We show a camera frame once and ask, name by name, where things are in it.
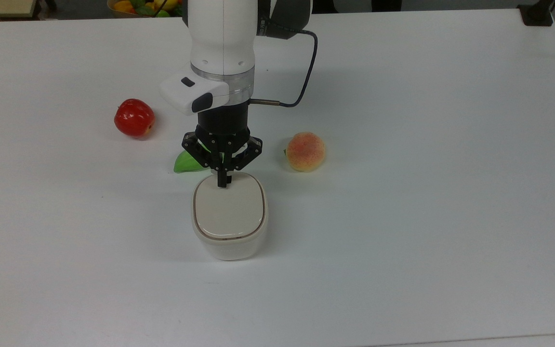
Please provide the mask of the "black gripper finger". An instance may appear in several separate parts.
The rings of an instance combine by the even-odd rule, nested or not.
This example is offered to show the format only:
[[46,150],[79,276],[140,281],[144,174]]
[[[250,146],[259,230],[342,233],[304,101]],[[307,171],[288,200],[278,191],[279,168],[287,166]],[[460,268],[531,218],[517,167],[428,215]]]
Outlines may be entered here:
[[225,187],[225,168],[218,145],[218,139],[207,131],[187,132],[182,141],[183,148],[198,164],[216,171],[218,187]]
[[232,172],[240,171],[263,151],[263,141],[249,135],[225,136],[225,187],[232,182]]

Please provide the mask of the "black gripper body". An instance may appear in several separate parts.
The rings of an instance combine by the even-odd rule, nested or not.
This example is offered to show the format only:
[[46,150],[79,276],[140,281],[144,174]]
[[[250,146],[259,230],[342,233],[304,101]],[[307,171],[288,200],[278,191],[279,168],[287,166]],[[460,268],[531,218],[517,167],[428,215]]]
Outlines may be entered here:
[[248,127],[249,103],[222,106],[198,113],[198,126],[196,131],[212,133],[219,141],[219,151],[223,156],[225,165],[225,136],[249,135]]

